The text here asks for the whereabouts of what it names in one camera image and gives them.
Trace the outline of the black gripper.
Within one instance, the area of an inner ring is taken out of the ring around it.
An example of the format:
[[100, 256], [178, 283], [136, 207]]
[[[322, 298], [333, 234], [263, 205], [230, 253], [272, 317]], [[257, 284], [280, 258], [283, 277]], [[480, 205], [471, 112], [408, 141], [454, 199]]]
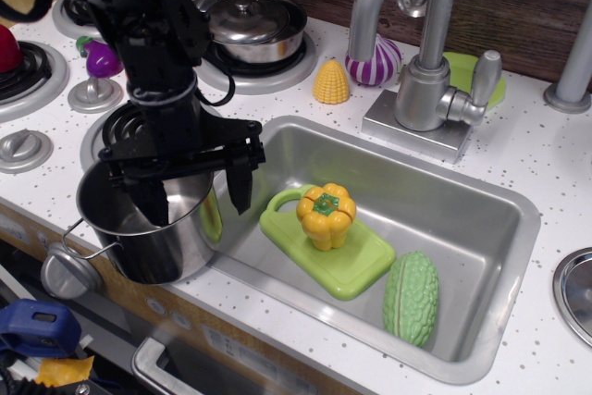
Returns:
[[124, 179], [125, 192], [151, 224], [169, 223], [167, 193], [160, 180], [198, 173], [225, 170], [238, 214], [250, 208], [252, 172], [265, 162], [259, 122], [207, 112], [195, 82], [166, 92], [128, 84], [127, 92], [142, 124], [135, 134], [106, 144], [98, 158], [115, 178]]

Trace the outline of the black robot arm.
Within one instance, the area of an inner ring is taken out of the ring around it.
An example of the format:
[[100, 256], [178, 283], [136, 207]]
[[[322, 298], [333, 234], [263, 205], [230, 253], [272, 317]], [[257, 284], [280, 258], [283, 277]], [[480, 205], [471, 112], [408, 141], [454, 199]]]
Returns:
[[[209, 19], [192, 0], [75, 0], [83, 2], [103, 40], [127, 74], [131, 105], [141, 131], [100, 152], [112, 185], [127, 192], [154, 225], [168, 221], [164, 183], [224, 171], [235, 208], [251, 204], [253, 172], [264, 162], [260, 123], [204, 111], [195, 68], [211, 42]], [[53, 0], [30, 10], [2, 6], [16, 22], [42, 19]]]

